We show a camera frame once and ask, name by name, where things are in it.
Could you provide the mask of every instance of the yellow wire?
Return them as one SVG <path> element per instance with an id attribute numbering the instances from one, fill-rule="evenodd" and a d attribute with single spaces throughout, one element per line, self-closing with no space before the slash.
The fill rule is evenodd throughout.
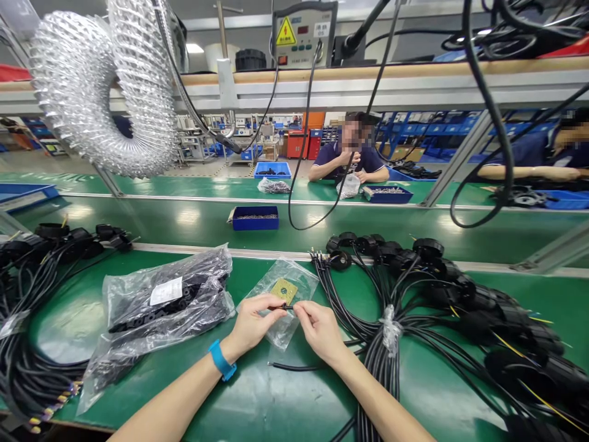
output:
<path id="1" fill-rule="evenodd" d="M 539 321 L 539 322 L 545 322 L 545 323 L 547 323 L 547 324 L 554 324 L 554 322 L 552 322 L 552 321 L 549 321 L 549 320 L 545 320 L 545 319 L 540 319 L 540 318 L 532 318 L 532 317 L 530 317 L 530 319 L 533 319 L 533 320 L 536 320 L 536 321 Z"/>
<path id="2" fill-rule="evenodd" d="M 532 393 L 534 395 L 534 397 L 536 399 L 538 399 L 540 402 L 542 402 L 545 406 L 547 406 L 548 408 L 550 408 L 552 411 L 554 411 L 557 415 L 559 415 L 560 417 L 562 417 L 564 420 L 566 420 L 569 424 L 571 424 L 573 427 L 575 427 L 577 430 L 581 430 L 582 432 L 584 432 L 586 435 L 589 436 L 589 433 L 586 432 L 584 429 L 582 429 L 581 427 L 579 427 L 577 424 L 575 424 L 572 420 L 570 420 L 568 417 L 566 417 L 564 414 L 562 414 L 560 411 L 558 411 L 556 408 L 554 408 L 552 405 L 550 405 L 548 402 L 546 402 L 544 399 L 542 399 L 540 396 L 538 396 L 536 393 L 534 393 L 534 390 L 532 390 L 530 387 L 528 387 L 522 380 L 520 380 L 520 383 L 526 387 L 528 389 L 528 391 L 530 393 Z"/>
<path id="3" fill-rule="evenodd" d="M 459 318 L 460 316 L 458 315 L 458 313 L 456 313 L 456 310 L 454 310 L 454 307 L 450 306 L 450 310 L 452 310 L 452 312 L 454 313 L 454 316 L 456 316 L 457 318 Z"/>
<path id="4" fill-rule="evenodd" d="M 507 341 L 504 340 L 502 337 L 500 337 L 497 333 L 495 333 L 495 332 L 492 332 L 492 333 L 497 337 L 497 339 L 499 339 L 502 343 L 504 343 L 507 346 L 508 349 L 510 349 L 511 351 L 513 351 L 519 357 L 523 357 L 524 359 L 527 359 L 526 356 L 523 353 L 519 352 L 517 349 L 515 349 L 511 345 L 509 345 L 507 343 Z"/>

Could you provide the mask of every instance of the blue watch strap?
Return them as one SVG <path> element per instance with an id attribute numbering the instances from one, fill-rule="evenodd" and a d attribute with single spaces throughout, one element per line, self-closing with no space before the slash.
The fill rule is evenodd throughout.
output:
<path id="1" fill-rule="evenodd" d="M 237 364 L 229 365 L 229 362 L 223 356 L 219 340 L 213 342 L 209 347 L 210 355 L 213 357 L 213 362 L 217 366 L 218 370 L 223 375 L 223 382 L 229 381 L 233 373 L 237 370 Z"/>

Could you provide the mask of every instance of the silver ventilation hose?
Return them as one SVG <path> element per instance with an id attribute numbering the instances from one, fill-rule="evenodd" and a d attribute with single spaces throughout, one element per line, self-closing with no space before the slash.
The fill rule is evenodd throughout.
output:
<path id="1" fill-rule="evenodd" d="M 46 15 L 32 40 L 31 84 L 48 127 L 91 163 L 133 178 L 158 175 L 178 156 L 172 75 L 191 116 L 193 109 L 173 62 L 169 9 L 155 8 L 152 0 L 109 0 L 108 7 L 110 33 L 72 12 Z M 132 139 L 119 132 L 110 114 L 116 77 Z M 217 141 L 234 148 L 198 120 Z"/>

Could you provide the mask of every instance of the clear plastic bag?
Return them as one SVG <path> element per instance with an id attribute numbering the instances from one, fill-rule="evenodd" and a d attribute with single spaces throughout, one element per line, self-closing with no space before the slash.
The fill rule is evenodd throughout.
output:
<path id="1" fill-rule="evenodd" d="M 258 183 L 258 190 L 264 193 L 289 193 L 290 186 L 284 181 L 269 180 L 266 177 Z"/>
<path id="2" fill-rule="evenodd" d="M 341 199 L 353 198 L 358 194 L 358 190 L 360 190 L 360 178 L 358 178 L 355 173 L 347 174 L 345 179 L 341 180 L 336 186 L 338 193 L 339 188 L 342 185 L 344 186 L 344 189 L 342 190 Z"/>
<path id="3" fill-rule="evenodd" d="M 319 278 L 310 271 L 299 266 L 296 262 L 279 258 L 266 272 L 264 277 L 258 281 L 256 286 L 250 290 L 244 299 L 251 298 L 262 293 L 272 293 L 272 289 L 281 280 L 286 280 L 288 284 L 296 287 L 296 293 L 290 304 L 301 300 L 310 300 L 319 285 Z M 261 311 L 262 316 L 270 313 L 270 310 Z M 299 319 L 292 310 L 287 310 L 287 315 L 280 318 L 270 330 L 266 333 L 266 338 L 281 351 L 288 347 L 296 327 L 299 325 Z"/>
<path id="4" fill-rule="evenodd" d="M 85 413 L 145 354 L 205 333 L 235 315 L 225 290 L 231 270 L 225 244 L 159 267 L 106 276 L 102 294 L 109 332 L 99 337 L 84 373 L 77 414 Z M 158 286 L 177 280 L 182 296 L 150 305 Z"/>

